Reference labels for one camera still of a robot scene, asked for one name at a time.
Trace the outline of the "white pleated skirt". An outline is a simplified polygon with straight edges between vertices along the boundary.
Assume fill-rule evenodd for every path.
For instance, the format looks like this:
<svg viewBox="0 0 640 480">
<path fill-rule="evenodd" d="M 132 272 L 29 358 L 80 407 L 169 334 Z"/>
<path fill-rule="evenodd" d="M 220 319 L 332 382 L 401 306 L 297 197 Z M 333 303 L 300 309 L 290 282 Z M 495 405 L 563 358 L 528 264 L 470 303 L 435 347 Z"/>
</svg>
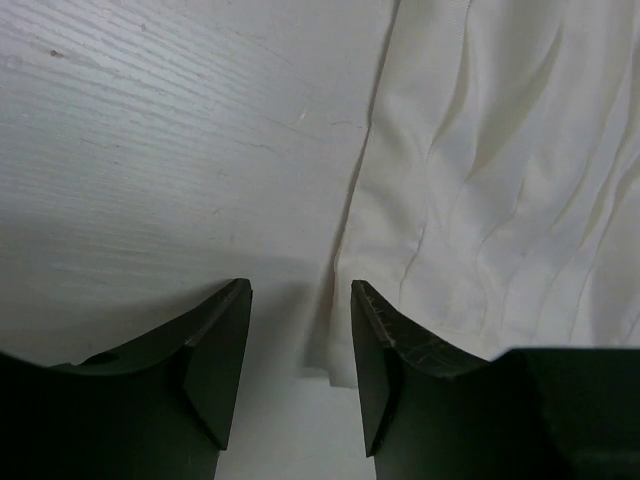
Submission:
<svg viewBox="0 0 640 480">
<path fill-rule="evenodd" d="M 484 359 L 639 343 L 639 5 L 401 1 L 334 263 Z"/>
</svg>

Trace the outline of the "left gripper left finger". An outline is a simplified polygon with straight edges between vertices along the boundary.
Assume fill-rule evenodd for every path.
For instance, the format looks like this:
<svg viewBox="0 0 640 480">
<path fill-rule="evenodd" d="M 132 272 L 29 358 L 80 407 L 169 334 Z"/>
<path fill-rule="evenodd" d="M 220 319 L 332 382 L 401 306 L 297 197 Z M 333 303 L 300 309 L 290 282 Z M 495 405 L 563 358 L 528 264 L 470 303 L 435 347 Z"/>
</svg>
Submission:
<svg viewBox="0 0 640 480">
<path fill-rule="evenodd" d="M 78 365 L 1 358 L 5 479 L 211 479 L 229 442 L 252 288 Z"/>
</svg>

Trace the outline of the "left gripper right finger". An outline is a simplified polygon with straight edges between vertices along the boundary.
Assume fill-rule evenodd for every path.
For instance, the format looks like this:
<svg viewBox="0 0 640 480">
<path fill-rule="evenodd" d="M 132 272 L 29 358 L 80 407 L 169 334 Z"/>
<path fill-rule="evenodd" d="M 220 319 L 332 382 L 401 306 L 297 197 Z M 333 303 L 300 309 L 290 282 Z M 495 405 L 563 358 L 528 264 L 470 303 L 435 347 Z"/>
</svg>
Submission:
<svg viewBox="0 0 640 480">
<path fill-rule="evenodd" d="M 365 450 L 380 479 L 635 479 L 639 353 L 517 348 L 486 361 L 351 287 Z"/>
</svg>

